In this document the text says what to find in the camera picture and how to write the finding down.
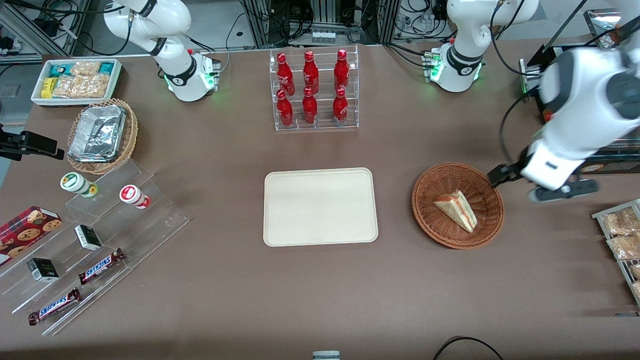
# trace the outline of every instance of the white tray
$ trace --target white tray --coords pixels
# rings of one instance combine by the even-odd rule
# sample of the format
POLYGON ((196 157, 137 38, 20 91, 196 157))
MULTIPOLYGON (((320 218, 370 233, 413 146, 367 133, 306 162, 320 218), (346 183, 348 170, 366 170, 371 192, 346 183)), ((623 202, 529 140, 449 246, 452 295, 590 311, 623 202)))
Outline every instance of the white tray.
POLYGON ((264 243, 368 243, 378 237, 367 168, 272 172, 264 179, 264 243))
POLYGON ((78 106, 78 105, 89 105, 95 102, 108 100, 113 96, 113 92, 115 91, 116 84, 118 83, 118 77, 120 77, 121 69, 122 69, 122 65, 118 60, 114 58, 90 58, 90 59, 74 58, 74 59, 64 59, 64 60, 47 60, 42 66, 42 70, 40 71, 40 76, 38 77, 38 82, 36 82, 36 87, 33 89, 33 93, 31 93, 31 101, 33 101, 35 104, 40 106, 78 106), (64 98, 43 99, 41 95, 42 85, 44 84, 44 80, 49 77, 51 67, 53 65, 74 63, 76 61, 99 61, 101 63, 113 63, 113 69, 111 70, 109 83, 107 84, 107 90, 104 92, 104 97, 87 97, 83 99, 64 99, 64 98))

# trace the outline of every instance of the bottle cap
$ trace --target bottle cap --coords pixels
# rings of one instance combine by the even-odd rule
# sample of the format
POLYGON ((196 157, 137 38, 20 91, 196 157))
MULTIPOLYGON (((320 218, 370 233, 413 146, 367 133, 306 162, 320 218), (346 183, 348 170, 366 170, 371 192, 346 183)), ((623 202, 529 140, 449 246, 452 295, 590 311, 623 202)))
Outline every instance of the bottle cap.
POLYGON ((120 190, 120 200, 127 204, 134 204, 142 197, 140 189, 135 185, 127 185, 120 190))
POLYGON ((86 179, 77 172, 69 172, 60 179, 60 187, 68 192, 76 192, 84 187, 86 179))

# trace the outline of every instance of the snickers bar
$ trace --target snickers bar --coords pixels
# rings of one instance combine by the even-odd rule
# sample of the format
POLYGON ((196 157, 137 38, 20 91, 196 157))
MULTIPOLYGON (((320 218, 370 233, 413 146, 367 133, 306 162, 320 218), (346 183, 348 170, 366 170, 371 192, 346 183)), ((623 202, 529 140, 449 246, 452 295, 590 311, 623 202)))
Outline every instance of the snickers bar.
POLYGON ((74 288, 70 293, 52 302, 47 307, 43 307, 40 311, 32 312, 29 315, 29 325, 38 324, 42 320, 45 320, 49 315, 62 310, 67 305, 76 301, 80 301, 80 291, 78 291, 77 288, 74 288))
POLYGON ((100 275, 102 272, 115 265, 115 263, 124 259, 124 257, 125 256, 124 254, 122 254, 122 249, 118 248, 118 250, 110 253, 109 256, 104 258, 101 262, 91 266, 91 268, 85 271, 83 274, 78 275, 78 277, 80 278, 80 283, 82 285, 88 283, 89 281, 100 275))

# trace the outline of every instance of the clear acrylic shelf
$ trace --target clear acrylic shelf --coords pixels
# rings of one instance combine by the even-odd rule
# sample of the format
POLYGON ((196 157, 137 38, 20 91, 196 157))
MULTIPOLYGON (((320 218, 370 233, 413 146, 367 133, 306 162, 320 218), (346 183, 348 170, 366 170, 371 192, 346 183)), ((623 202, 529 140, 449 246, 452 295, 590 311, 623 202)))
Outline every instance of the clear acrylic shelf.
POLYGON ((305 66, 306 49, 288 48, 272 50, 269 57, 269 76, 271 79, 271 101, 273 103, 273 118, 277 131, 299 131, 299 130, 341 130, 353 129, 360 125, 359 117, 359 77, 358 77, 358 47, 315 47, 313 48, 314 59, 318 66, 320 75, 320 91, 316 94, 318 103, 318 117, 314 125, 309 125, 304 120, 304 111, 302 108, 303 89, 305 82, 302 70, 305 66), (333 87, 333 68, 337 61, 339 49, 347 51, 347 62, 349 63, 349 85, 345 88, 345 98, 349 103, 347 107, 347 120, 343 126, 336 126, 333 123, 333 100, 335 99, 335 89, 333 87), (287 56, 287 63, 293 71, 293 83, 296 87, 296 93, 289 98, 293 106, 293 127, 284 127, 278 116, 278 108, 276 103, 278 99, 276 92, 280 88, 278 83, 278 62, 276 55, 284 53, 287 56))
POLYGON ((150 177, 151 173, 133 160, 103 175, 96 181, 99 190, 95 197, 85 199, 76 195, 71 199, 59 212, 64 226, 50 238, 41 240, 44 242, 37 249, 21 254, 22 257, 2 273, 3 302, 11 307, 13 314, 24 317, 25 326, 29 326, 30 313, 77 287, 82 297, 80 302, 37 325, 42 327, 43 335, 56 334, 189 222, 150 177), (151 198, 147 209, 137 209, 120 200, 120 189, 127 184, 138 186, 151 198), (80 246, 74 231, 79 224, 94 228, 102 242, 100 250, 89 251, 80 246), (126 256, 124 260, 88 284, 80 284, 79 274, 119 247, 126 256), (34 281, 26 265, 30 258, 50 259, 60 278, 52 283, 34 281))

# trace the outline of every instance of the white jar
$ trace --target white jar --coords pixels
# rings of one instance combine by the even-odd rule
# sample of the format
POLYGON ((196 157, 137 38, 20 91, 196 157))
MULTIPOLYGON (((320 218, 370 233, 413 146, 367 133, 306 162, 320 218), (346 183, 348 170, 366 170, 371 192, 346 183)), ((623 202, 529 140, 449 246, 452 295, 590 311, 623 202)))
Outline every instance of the white jar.
POLYGON ((69 172, 60 179, 60 187, 82 197, 92 197, 98 193, 98 186, 77 172, 69 172))
POLYGON ((120 190, 120 200, 138 209, 146 209, 151 205, 151 198, 143 194, 135 185, 127 185, 120 190))

